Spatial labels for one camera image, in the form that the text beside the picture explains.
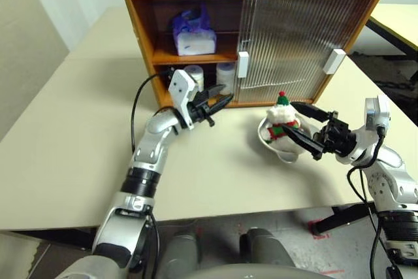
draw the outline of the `wooden cabinet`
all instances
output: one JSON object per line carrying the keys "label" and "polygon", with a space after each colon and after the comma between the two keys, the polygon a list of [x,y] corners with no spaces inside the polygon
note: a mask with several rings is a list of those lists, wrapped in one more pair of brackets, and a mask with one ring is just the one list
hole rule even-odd
{"label": "wooden cabinet", "polygon": [[[125,0],[148,72],[197,64],[205,86],[216,63],[249,54],[246,77],[234,80],[230,107],[271,105],[285,90],[292,100],[315,102],[331,75],[323,67],[335,48],[349,51],[379,0]],[[215,54],[177,56],[173,17],[204,3],[217,35]],[[161,106],[171,105],[168,82],[153,80]]]}

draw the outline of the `green hat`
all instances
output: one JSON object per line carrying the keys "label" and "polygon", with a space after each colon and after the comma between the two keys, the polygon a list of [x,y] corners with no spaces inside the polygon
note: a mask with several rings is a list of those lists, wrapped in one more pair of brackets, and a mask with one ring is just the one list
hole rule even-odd
{"label": "green hat", "polygon": [[283,105],[283,106],[287,106],[289,104],[289,100],[287,99],[287,97],[285,96],[285,92],[284,91],[280,91],[279,92],[279,97],[277,98],[277,103],[276,105]]}

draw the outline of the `ribbed glass panel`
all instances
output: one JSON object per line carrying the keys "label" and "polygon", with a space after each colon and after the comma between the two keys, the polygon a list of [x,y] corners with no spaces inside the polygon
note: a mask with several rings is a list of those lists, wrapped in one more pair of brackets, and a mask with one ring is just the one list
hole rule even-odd
{"label": "ribbed glass panel", "polygon": [[312,99],[330,53],[351,38],[370,0],[244,0],[238,51],[249,54],[246,78],[236,78],[239,102]]}

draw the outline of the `white jar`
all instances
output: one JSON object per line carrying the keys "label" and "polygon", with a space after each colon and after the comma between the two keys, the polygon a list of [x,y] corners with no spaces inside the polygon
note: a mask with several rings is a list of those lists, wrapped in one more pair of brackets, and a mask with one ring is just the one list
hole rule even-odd
{"label": "white jar", "polygon": [[235,62],[223,62],[216,65],[216,84],[224,84],[221,95],[229,95],[233,92],[235,78]]}
{"label": "white jar", "polygon": [[186,65],[184,71],[188,73],[197,83],[199,91],[204,90],[203,69],[199,65]]}

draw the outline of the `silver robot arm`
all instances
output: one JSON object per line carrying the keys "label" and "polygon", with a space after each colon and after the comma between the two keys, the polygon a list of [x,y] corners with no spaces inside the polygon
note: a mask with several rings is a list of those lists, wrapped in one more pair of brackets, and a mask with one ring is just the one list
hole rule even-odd
{"label": "silver robot arm", "polygon": [[156,114],[146,124],[132,156],[125,182],[113,198],[92,248],[92,255],[79,259],[58,279],[126,278],[130,270],[142,270],[147,262],[147,241],[152,228],[154,194],[167,159],[170,144],[183,129],[208,120],[233,98],[222,97],[213,106],[209,98],[223,86],[197,91],[196,82],[184,71],[176,70],[169,92],[174,109]]}
{"label": "silver robot arm", "polygon": [[[312,139],[294,129],[284,127],[285,132],[316,160],[330,152],[340,163],[362,169],[386,235],[388,256],[398,265],[418,265],[418,183],[408,174],[402,158],[382,145],[390,121],[386,96],[366,99],[365,124],[354,131],[337,119],[337,112],[324,112],[305,103],[292,105],[305,116],[328,123]],[[404,268],[402,274],[408,272],[411,269]]]}

